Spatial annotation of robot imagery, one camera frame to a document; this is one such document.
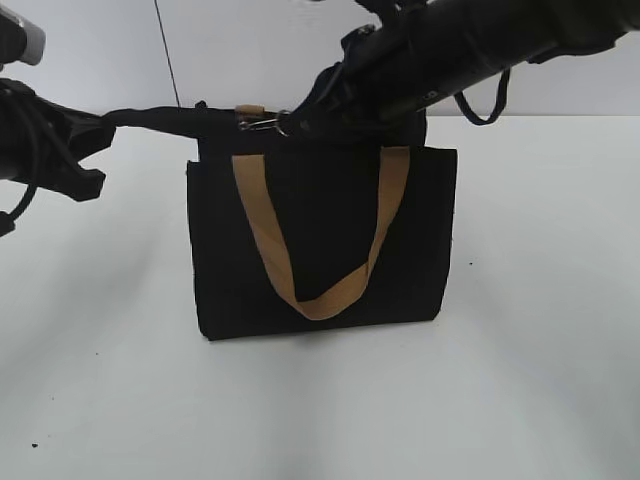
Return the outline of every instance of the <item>black cable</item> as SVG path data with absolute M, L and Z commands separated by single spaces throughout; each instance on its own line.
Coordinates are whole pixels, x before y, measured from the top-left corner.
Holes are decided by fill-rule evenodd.
M 29 116 L 22 110 L 22 105 L 20 105 L 12 93 L 8 93 L 2 98 L 22 123 L 25 133 L 27 134 L 29 148 L 31 149 L 31 177 L 29 179 L 29 185 L 18 205 L 9 213 L 9 218 L 15 222 L 29 207 L 38 190 L 41 164 L 40 147 L 38 144 L 37 129 Z
M 496 106 L 493 109 L 493 112 L 489 116 L 488 119 L 480 118 L 471 108 L 467 98 L 464 96 L 463 92 L 460 92 L 455 95 L 456 103 L 460 108 L 462 114 L 474 125 L 479 127 L 483 127 L 486 125 L 491 125 L 496 123 L 496 121 L 500 118 L 500 115 L 504 112 L 504 109 L 507 108 L 507 99 L 509 94 L 509 81 L 511 80 L 511 70 L 505 70 L 502 73 L 502 78 L 500 78 L 500 85 L 498 85 L 498 93 L 496 95 Z

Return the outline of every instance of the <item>tan handle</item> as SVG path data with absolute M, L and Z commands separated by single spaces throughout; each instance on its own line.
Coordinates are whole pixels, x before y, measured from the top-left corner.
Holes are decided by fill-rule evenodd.
M 315 300 L 298 302 L 291 258 L 267 188 L 264 155 L 233 157 L 238 191 L 269 280 L 278 295 L 309 320 L 335 317 L 364 294 L 407 185 L 411 154 L 408 147 L 382 149 L 378 186 L 378 223 L 367 263 Z

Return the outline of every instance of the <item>black fabric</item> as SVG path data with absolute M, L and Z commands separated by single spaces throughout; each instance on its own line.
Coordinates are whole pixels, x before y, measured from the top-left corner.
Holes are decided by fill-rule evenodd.
M 213 139 L 202 140 L 201 163 L 191 163 L 188 168 L 196 301 L 200 329 L 207 338 L 222 340 L 435 318 L 449 272 L 457 163 L 454 151 L 412 148 L 405 198 L 365 295 L 337 317 L 313 322 L 284 302 L 271 286 L 236 188 L 231 161 L 219 154 L 215 145 Z M 304 152 L 298 154 L 299 161 L 305 158 Z M 275 163 L 277 158 L 282 163 Z M 374 190 L 379 162 L 371 162 L 376 165 L 375 172 L 370 171 L 369 164 L 363 170 L 368 171 L 369 186 L 345 189 L 339 194 L 366 204 L 362 218 L 355 225 L 348 225 L 353 211 L 327 218 L 327 226 L 336 224 L 342 230 L 338 229 L 334 238 L 326 234 L 314 240 L 291 222 L 304 213 L 302 203 L 285 201 L 294 194 L 273 186 L 279 176 L 273 173 L 274 166 L 287 170 L 290 165 L 286 160 L 286 155 L 279 157 L 274 152 L 267 156 L 267 169 L 272 170 L 267 174 L 269 188 L 287 237 L 296 282 L 303 285 L 298 294 L 311 298 L 364 263 L 375 229 Z M 308 221 L 303 220 L 302 225 L 308 226 Z M 322 248 L 323 244 L 332 248 Z M 299 253 L 311 251 L 315 258 Z
M 243 132 L 235 112 L 204 104 L 122 110 L 105 122 L 198 139 L 200 163 L 187 169 L 188 210 L 198 321 L 208 339 L 429 321 L 439 313 L 449 273 L 457 159 L 455 151 L 422 147 L 424 115 L 350 145 Z M 413 147 L 405 196 L 364 296 L 330 320 L 306 319 L 267 277 L 232 155 L 265 155 L 296 294 L 306 301 L 366 262 L 376 229 L 380 148 L 406 145 Z

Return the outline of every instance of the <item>white wall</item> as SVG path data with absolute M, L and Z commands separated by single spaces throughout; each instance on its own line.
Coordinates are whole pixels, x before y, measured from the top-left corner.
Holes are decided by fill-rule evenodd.
M 3 76 L 42 96 L 95 113 L 175 105 L 152 0 L 2 0 L 47 33 L 38 67 L 12 64 Z

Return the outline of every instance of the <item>white table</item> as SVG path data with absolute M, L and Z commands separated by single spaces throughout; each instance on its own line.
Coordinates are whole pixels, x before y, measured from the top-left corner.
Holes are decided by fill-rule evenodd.
M 120 131 L 100 201 L 39 194 L 0 241 L 0 478 L 636 479 L 638 132 L 433 120 L 461 155 L 438 320 L 209 344 L 195 142 Z

